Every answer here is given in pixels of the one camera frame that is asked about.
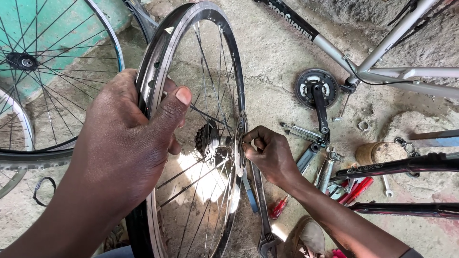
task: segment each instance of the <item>down tube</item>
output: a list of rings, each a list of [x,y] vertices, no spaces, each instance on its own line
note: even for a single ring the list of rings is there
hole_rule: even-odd
[[[314,27],[307,23],[301,16],[294,12],[288,5],[281,0],[254,0],[255,2],[265,3],[269,9],[275,11],[282,19],[288,22],[292,27],[297,29],[301,34],[312,41],[316,46],[323,50],[329,55],[335,62],[343,67],[348,73],[352,74],[352,70],[355,70],[356,65],[350,61],[349,67],[344,57],[344,54],[329,42],[324,36],[322,36]]]

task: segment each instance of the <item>left hand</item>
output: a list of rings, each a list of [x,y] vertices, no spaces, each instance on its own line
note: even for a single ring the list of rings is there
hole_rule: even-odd
[[[167,80],[169,94],[148,121],[137,107],[135,76],[134,69],[122,71],[90,104],[53,200],[62,195],[125,216],[151,193],[168,152],[180,153],[174,130],[185,123],[190,90]]]

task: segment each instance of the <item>green painted wall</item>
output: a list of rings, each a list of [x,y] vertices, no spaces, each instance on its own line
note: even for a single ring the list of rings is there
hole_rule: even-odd
[[[95,2],[115,31],[128,21],[129,11],[121,0],[95,0]],[[74,58],[59,57],[47,61],[52,58],[51,56],[63,52],[63,50],[56,49],[80,47],[63,53],[61,56],[81,56],[89,49],[87,46],[95,45],[108,37],[98,17],[93,13],[84,0],[3,1],[0,8],[2,21],[0,24],[0,62],[13,48],[15,52],[41,54],[37,60],[44,65],[54,69],[64,69],[72,63]],[[24,73],[21,75],[21,71],[3,71],[7,68],[5,64],[0,65],[0,87],[9,89],[13,85],[13,78],[16,78],[16,81],[20,81],[17,89],[21,99],[34,96],[41,91],[40,84],[30,76]],[[41,80],[46,84],[54,76],[41,73]]]

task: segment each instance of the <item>cable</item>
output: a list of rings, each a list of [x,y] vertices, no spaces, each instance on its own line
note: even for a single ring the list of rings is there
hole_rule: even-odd
[[[52,179],[49,176],[45,176],[44,178],[40,179],[40,181],[38,181],[37,185],[35,186],[34,196],[32,197],[37,202],[38,205],[41,205],[43,207],[47,207],[48,205],[45,205],[45,204],[43,204],[42,202],[40,202],[38,200],[37,191],[38,191],[38,189],[40,189],[41,183],[46,179],[48,179],[53,184],[53,187],[54,187],[54,192],[53,193],[56,192],[56,182],[54,182],[54,179]]]
[[[357,77],[357,79],[359,79],[360,81],[366,83],[366,84],[369,84],[369,85],[388,85],[388,84],[397,84],[397,83],[413,83],[414,81],[398,81],[398,82],[391,82],[391,83],[378,83],[378,84],[375,84],[375,83],[369,83],[369,82],[366,82],[364,80],[362,80],[356,73],[355,71],[352,69],[352,66],[351,64],[349,63],[349,61],[347,60],[347,58],[344,59],[344,61],[346,61],[347,65],[349,66],[349,68],[351,69],[352,73],[355,75],[355,77]]]

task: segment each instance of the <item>right hand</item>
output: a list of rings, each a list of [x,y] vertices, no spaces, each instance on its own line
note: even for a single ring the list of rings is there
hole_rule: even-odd
[[[255,163],[270,183],[284,189],[301,175],[285,136],[259,125],[242,140],[246,158]],[[257,150],[249,144],[252,140]]]

